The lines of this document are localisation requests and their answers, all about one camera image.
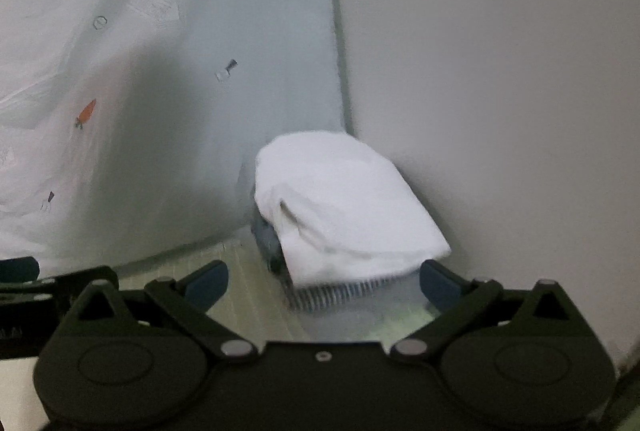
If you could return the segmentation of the white cloth garment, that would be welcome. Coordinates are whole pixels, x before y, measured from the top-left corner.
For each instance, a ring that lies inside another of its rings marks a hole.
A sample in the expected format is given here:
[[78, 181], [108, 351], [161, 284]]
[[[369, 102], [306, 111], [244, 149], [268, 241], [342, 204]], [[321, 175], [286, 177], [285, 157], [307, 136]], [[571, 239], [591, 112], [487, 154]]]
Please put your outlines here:
[[254, 199], [295, 281], [404, 276], [451, 252], [393, 162], [346, 133], [297, 132], [262, 147]]

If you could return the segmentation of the green grid cutting mat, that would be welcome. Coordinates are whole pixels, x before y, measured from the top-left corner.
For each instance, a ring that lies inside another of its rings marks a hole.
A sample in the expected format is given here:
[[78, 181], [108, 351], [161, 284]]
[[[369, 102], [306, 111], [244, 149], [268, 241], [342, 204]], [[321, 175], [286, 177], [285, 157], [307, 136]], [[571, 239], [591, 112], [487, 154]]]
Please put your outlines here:
[[254, 241], [201, 243], [116, 269], [120, 286], [138, 289], [164, 276], [179, 279], [214, 260], [228, 265], [229, 287], [208, 315], [258, 345], [267, 341], [375, 341], [389, 347], [431, 323], [438, 312], [412, 275], [341, 307], [297, 313], [285, 307], [279, 282], [267, 271]]

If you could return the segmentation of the grey striped folded garment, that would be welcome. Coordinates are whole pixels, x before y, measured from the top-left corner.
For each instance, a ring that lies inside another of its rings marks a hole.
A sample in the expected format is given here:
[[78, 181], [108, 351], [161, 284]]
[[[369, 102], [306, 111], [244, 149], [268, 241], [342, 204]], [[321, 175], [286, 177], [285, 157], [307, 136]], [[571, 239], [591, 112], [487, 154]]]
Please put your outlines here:
[[295, 281], [285, 261], [284, 251], [276, 229], [253, 208], [250, 232], [255, 240], [260, 258], [267, 271], [280, 284], [288, 308], [294, 312], [320, 312], [332, 310], [347, 302], [366, 298], [378, 290], [400, 280], [400, 276], [375, 278], [335, 278], [332, 276], [310, 281]]

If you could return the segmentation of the light blue carrot-print storage bag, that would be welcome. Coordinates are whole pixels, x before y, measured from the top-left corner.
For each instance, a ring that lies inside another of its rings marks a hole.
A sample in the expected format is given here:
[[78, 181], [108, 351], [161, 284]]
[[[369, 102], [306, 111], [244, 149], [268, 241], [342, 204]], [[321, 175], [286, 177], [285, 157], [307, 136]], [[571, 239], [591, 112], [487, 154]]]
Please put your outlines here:
[[1, 0], [1, 253], [49, 273], [244, 225], [276, 136], [346, 127], [335, 0]]

